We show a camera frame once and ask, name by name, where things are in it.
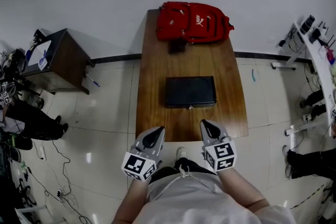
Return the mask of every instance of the black baseboard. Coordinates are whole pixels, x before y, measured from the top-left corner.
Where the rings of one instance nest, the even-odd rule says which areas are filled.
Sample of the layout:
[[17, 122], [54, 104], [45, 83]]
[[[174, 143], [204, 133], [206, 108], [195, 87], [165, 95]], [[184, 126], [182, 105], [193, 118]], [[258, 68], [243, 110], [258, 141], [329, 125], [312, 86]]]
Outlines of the black baseboard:
[[[255, 52], [237, 52], [235, 51], [236, 58], [254, 58], [254, 59], [269, 59], [278, 61], [287, 61], [290, 57], [285, 55], [274, 55], [274, 54], [257, 54]], [[128, 61], [128, 60], [139, 60], [141, 59], [141, 54], [128, 54], [119, 56], [110, 56], [92, 59], [94, 63], [105, 63], [105, 62], [118, 62], [118, 61]], [[295, 62], [303, 62], [311, 64], [311, 60], [298, 58]]]

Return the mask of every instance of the white table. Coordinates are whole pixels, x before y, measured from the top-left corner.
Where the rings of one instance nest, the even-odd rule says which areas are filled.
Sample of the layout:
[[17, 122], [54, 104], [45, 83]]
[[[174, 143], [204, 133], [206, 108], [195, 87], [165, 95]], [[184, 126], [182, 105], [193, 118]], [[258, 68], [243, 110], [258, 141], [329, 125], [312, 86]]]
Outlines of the white table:
[[[309, 128], [313, 128], [313, 127], [325, 124], [328, 126], [329, 136], [331, 136], [332, 135], [331, 123], [333, 120], [332, 113], [335, 112], [335, 101], [334, 101], [334, 95], [333, 95], [335, 86], [332, 81], [332, 75], [330, 74], [330, 71], [329, 71], [330, 64], [327, 60], [327, 51], [323, 46], [321, 46], [321, 44], [317, 40], [314, 43], [311, 43], [309, 41], [308, 35], [307, 34], [303, 35], [300, 32], [300, 27], [297, 23], [293, 23], [293, 27], [295, 27], [297, 32], [300, 34], [307, 50], [310, 53], [315, 70], [320, 78], [320, 84], [322, 87], [323, 96], [325, 99], [325, 107], [327, 109], [327, 112], [323, 120], [315, 120], [315, 121], [311, 121], [311, 122], [304, 123], [301, 125], [292, 125], [290, 129], [286, 130], [285, 134], [287, 136], [291, 135], [291, 148], [295, 147], [295, 144], [296, 144], [295, 143], [296, 139], [292, 135], [294, 135], [297, 132], [307, 130]], [[274, 69], [292, 68], [295, 70], [297, 67], [297, 64], [294, 63], [294, 61], [301, 54], [303, 54], [304, 51], [305, 51], [304, 46], [302, 46], [302, 48], [297, 53], [294, 53], [285, 64], [273, 62], [271, 65]]]

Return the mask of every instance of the red backpack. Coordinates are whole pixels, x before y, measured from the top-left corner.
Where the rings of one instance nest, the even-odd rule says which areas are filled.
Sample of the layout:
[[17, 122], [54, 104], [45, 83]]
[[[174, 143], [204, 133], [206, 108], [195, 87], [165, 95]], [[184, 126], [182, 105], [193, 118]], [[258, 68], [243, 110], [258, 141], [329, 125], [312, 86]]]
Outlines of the red backpack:
[[227, 39], [234, 27], [219, 8], [199, 3], [165, 2], [160, 7], [156, 35], [159, 40], [183, 38], [188, 43]]

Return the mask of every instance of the drawstring cord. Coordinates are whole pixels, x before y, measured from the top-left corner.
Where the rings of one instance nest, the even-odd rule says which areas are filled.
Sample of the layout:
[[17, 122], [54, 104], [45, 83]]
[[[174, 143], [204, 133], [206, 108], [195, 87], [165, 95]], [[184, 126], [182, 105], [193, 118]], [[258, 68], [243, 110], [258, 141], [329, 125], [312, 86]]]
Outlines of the drawstring cord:
[[216, 193], [213, 189], [210, 189], [207, 185], [205, 185], [203, 182], [201, 182], [198, 178], [194, 177], [193, 174], [191, 172], [189, 172], [189, 166], [187, 166], [187, 168], [188, 168], [188, 171], [186, 172], [182, 168], [182, 165], [180, 165], [178, 169], [180, 170], [181, 175], [179, 177], [175, 178], [174, 180], [172, 180], [167, 186], [165, 186], [164, 189], [152, 201], [155, 201], [156, 199], [158, 199], [175, 181], [179, 180], [180, 178], [186, 178], [186, 177], [191, 177], [191, 178], [195, 179], [196, 181], [201, 183], [204, 187], [208, 188], [213, 193]]

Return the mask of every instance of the black box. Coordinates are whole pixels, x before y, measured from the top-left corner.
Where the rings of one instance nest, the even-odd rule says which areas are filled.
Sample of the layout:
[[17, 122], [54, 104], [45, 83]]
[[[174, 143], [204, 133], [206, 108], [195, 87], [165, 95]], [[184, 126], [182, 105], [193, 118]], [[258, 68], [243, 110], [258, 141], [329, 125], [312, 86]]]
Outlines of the black box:
[[200, 108], [214, 106], [214, 77], [166, 78], [166, 108]]

